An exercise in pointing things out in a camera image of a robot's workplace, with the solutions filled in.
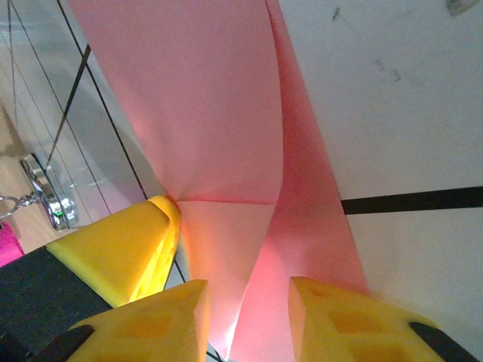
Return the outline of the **magenta foam toy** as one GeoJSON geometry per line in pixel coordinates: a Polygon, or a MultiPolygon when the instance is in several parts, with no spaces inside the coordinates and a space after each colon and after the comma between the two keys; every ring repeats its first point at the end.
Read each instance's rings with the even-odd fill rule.
{"type": "Polygon", "coordinates": [[[6,222],[0,222],[0,268],[24,255],[12,228],[6,222]]]}

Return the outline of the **pink paper sheet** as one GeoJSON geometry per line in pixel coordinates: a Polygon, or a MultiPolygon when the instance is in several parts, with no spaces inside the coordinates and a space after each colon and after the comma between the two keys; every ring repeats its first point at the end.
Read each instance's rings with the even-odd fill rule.
{"type": "Polygon", "coordinates": [[[289,280],[368,291],[278,0],[67,0],[165,192],[209,341],[294,362],[289,280]]]}

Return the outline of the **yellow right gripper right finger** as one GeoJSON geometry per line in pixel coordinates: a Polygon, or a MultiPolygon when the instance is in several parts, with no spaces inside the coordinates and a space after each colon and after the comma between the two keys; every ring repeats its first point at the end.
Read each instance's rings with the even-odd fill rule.
{"type": "Polygon", "coordinates": [[[380,299],[292,277],[295,362],[481,362],[431,320],[380,299]]]}

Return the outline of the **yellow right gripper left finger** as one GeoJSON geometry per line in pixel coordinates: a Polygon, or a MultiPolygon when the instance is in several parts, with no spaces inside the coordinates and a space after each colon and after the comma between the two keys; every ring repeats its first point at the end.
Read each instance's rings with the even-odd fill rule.
{"type": "Polygon", "coordinates": [[[35,362],[205,362],[208,282],[192,280],[86,318],[35,362]]]}

